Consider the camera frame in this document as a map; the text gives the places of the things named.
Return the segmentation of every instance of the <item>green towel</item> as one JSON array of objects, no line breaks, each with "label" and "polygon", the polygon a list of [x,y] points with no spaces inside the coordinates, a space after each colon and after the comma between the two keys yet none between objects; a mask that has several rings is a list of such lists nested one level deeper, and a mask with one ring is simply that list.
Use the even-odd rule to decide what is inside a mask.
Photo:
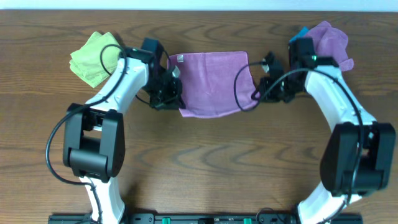
[{"label": "green towel", "polygon": [[[119,45],[111,33],[101,35],[94,32],[80,50],[70,54],[70,70],[93,88],[109,77],[100,62],[101,50],[108,44]],[[116,47],[108,47],[103,53],[105,68],[110,73],[113,73],[118,65],[119,53],[120,50]]]}]

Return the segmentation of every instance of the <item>crumpled purple cloth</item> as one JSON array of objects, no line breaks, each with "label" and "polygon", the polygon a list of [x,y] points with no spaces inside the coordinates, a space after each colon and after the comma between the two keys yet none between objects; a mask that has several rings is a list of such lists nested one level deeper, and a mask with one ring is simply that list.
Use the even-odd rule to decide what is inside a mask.
[{"label": "crumpled purple cloth", "polygon": [[323,21],[310,29],[304,37],[312,37],[315,53],[319,56],[332,56],[341,71],[354,68],[354,60],[348,58],[346,48],[348,36],[341,30],[333,28],[329,22]]},{"label": "crumpled purple cloth", "polygon": [[[182,100],[186,109],[181,115],[196,118],[219,118],[240,111],[233,86],[236,73],[248,64],[246,52],[192,53],[170,56],[180,69]],[[251,94],[256,90],[249,68],[236,83],[239,103],[244,109],[256,104]]]}]

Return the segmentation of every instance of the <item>light blue wall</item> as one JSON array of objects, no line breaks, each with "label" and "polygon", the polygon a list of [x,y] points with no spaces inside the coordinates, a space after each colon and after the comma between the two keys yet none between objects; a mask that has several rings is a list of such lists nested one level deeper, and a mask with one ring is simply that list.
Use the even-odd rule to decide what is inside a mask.
[{"label": "light blue wall", "polygon": [[398,0],[0,0],[0,9],[398,12]]}]

